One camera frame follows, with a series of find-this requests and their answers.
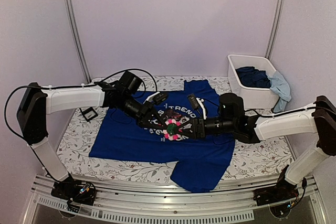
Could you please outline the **blue printed t-shirt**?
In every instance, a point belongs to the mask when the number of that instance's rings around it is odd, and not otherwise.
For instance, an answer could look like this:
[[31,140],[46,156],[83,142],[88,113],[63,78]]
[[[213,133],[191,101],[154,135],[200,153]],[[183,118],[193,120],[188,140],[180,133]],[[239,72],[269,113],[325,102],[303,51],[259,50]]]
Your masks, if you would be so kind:
[[232,134],[204,139],[169,136],[137,126],[135,119],[109,109],[102,121],[90,157],[131,162],[175,162],[170,179],[192,193],[213,190],[230,165],[235,140]]

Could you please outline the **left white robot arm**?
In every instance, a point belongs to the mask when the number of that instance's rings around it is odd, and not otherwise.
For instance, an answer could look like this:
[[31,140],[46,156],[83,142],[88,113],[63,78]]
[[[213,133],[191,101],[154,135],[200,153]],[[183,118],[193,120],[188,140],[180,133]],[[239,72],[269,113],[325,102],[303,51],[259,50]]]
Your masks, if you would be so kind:
[[69,208],[78,204],[92,206],[97,190],[93,183],[74,179],[67,171],[48,140],[47,115],[84,107],[116,108],[135,119],[139,127],[165,130],[167,124],[155,105],[166,99],[166,95],[156,92],[140,103],[133,94],[142,83],[142,79],[125,70],[112,83],[101,80],[80,86],[42,87],[32,82],[26,86],[17,111],[23,139],[54,180],[52,196],[66,200]]

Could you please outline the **pink flower brooch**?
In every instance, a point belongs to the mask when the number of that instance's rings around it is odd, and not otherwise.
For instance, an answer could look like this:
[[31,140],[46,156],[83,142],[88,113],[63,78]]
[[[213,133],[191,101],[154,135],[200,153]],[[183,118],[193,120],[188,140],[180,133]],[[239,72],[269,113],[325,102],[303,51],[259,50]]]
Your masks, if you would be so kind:
[[169,141],[181,141],[182,137],[178,134],[181,129],[176,129],[181,123],[175,119],[168,119],[165,123],[167,126],[167,128],[163,130],[165,139],[168,139]]

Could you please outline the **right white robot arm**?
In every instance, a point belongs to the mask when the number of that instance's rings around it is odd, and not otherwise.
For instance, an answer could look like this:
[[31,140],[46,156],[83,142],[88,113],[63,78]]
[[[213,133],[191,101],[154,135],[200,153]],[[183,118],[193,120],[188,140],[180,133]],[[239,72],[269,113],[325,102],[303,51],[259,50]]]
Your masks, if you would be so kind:
[[255,144],[270,138],[317,133],[314,147],[303,152],[292,164],[280,173],[274,186],[254,190],[254,201],[258,206],[296,200],[286,208],[292,209],[302,200],[297,190],[301,183],[307,186],[305,177],[328,157],[335,156],[335,106],[323,95],[316,101],[296,110],[271,115],[245,114],[243,99],[234,93],[219,97],[219,116],[190,119],[170,128],[171,133],[189,138],[205,138],[208,135],[231,133],[242,143]]

